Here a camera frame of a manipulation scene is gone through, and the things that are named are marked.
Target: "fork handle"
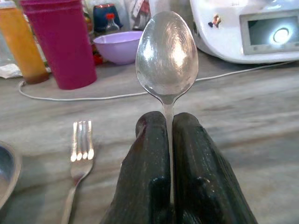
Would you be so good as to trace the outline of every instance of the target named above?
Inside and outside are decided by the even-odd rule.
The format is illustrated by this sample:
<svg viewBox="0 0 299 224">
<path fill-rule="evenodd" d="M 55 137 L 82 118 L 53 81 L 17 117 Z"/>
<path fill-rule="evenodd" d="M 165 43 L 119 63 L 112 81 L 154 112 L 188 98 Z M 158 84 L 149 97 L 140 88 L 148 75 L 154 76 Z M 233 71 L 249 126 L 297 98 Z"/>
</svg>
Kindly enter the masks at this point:
<svg viewBox="0 0 299 224">
<path fill-rule="evenodd" d="M 71 208 L 73 205 L 76 189 L 77 189 L 77 185 L 73 186 L 69 191 L 69 195 L 67 196 L 66 201 L 65 201 L 64 213 L 62 215 L 61 224 L 69 223 L 70 215 L 71 215 Z"/>
</svg>

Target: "spoon bowl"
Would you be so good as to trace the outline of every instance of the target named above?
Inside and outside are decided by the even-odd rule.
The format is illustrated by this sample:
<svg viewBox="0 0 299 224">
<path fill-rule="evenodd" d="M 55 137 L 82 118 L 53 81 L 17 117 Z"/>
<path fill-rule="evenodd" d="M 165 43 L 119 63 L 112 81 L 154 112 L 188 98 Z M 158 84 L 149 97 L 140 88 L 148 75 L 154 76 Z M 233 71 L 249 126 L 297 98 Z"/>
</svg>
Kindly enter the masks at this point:
<svg viewBox="0 0 299 224">
<path fill-rule="evenodd" d="M 173 104 L 193 85 L 197 49 L 185 21 L 175 12 L 156 14 L 139 41 L 136 74 L 140 84 L 163 104 Z"/>
</svg>

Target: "countertop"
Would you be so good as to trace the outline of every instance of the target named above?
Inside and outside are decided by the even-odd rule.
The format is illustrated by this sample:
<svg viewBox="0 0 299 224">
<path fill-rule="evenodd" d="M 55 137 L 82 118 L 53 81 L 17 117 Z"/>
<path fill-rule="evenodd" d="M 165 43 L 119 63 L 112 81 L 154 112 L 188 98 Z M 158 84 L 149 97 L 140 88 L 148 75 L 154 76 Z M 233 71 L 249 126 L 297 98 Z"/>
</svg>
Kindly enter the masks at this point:
<svg viewBox="0 0 299 224">
<path fill-rule="evenodd" d="M 198 77 L 252 68 L 199 52 Z M 231 163 L 259 224 L 299 223 L 299 62 L 196 83 L 175 104 L 195 115 Z M 74 90 L 51 78 L 28 94 L 53 98 L 106 97 L 143 91 L 135 66 L 105 64 L 98 80 Z M 23 155 L 22 174 L 2 224 L 58 224 L 71 187 L 72 123 L 93 121 L 94 168 L 78 189 L 72 224 L 99 224 L 109 207 L 135 124 L 161 111 L 150 95 L 107 101 L 50 102 L 17 92 L 20 78 L 0 79 L 0 140 Z"/>
</svg>

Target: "white cable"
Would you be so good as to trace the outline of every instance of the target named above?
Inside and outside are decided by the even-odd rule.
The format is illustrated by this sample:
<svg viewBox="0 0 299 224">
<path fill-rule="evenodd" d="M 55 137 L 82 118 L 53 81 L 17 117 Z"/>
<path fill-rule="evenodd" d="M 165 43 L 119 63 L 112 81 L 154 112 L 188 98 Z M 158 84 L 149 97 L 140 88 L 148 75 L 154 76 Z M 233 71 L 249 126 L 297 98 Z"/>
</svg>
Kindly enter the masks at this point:
<svg viewBox="0 0 299 224">
<path fill-rule="evenodd" d="M 256 67 L 256 68 L 245 69 L 245 70 L 240 70 L 240 71 L 233 71 L 233 72 L 225 73 L 225 74 L 218 75 L 218 76 L 206 77 L 206 78 L 198 78 L 195 81 L 198 82 L 198 81 L 211 80 L 211 79 L 216 79 L 216 78 L 220 78 L 220 77 L 230 76 L 230 75 L 233 75 L 233 74 L 240 74 L 240 73 L 244 73 L 244 72 L 248 72 L 248 71 L 255 71 L 255 70 L 260 70 L 260 69 L 266 69 L 266 68 L 276 67 L 276 66 L 280 66 L 280 65 L 284 65 L 284 64 L 289 64 L 289 63 L 292 63 L 292 62 L 294 62 L 294 61 L 277 63 L 277 64 L 271 64 L 271 65 L 265 65 L 265 66 L 259 66 L 259 67 Z M 148 94 L 147 92 L 140 92 L 140 93 L 132 93 L 132 94 L 112 96 L 112 97 L 59 99 L 59 98 L 35 97 L 35 96 L 31 96 L 29 94 L 26 94 L 26 93 L 24 93 L 22 91 L 22 87 L 24 87 L 25 85 L 26 85 L 26 83 L 24 81 L 21 81 L 18 84 L 18 91 L 19 91 L 20 94 L 22 94 L 23 96 L 26 96 L 28 98 L 31 98 L 31 99 L 49 100 L 49 101 L 64 101 L 65 102 L 65 101 L 83 101 L 83 100 L 110 100 L 110 99 L 119 99 L 119 98 L 125 98 L 125 97 L 135 97 L 135 96 L 141 96 L 141 95 Z"/>
</svg>

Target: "spoon handle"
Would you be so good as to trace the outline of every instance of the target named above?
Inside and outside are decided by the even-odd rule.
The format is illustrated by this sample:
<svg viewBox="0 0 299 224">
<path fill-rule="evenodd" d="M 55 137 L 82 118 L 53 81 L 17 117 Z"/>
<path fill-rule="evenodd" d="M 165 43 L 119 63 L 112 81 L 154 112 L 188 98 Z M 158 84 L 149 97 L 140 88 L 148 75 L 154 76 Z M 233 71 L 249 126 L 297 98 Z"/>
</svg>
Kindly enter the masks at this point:
<svg viewBox="0 0 299 224">
<path fill-rule="evenodd" d="M 173 121 L 173 104 L 163 104 L 164 116 L 166 119 L 166 127 L 168 133 L 169 156 L 170 156 L 170 172 L 171 172 L 171 190 L 170 190 L 170 203 L 175 204 L 175 185 L 174 185 L 174 164 L 173 164 L 173 147 L 172 147 L 172 121 Z"/>
</svg>

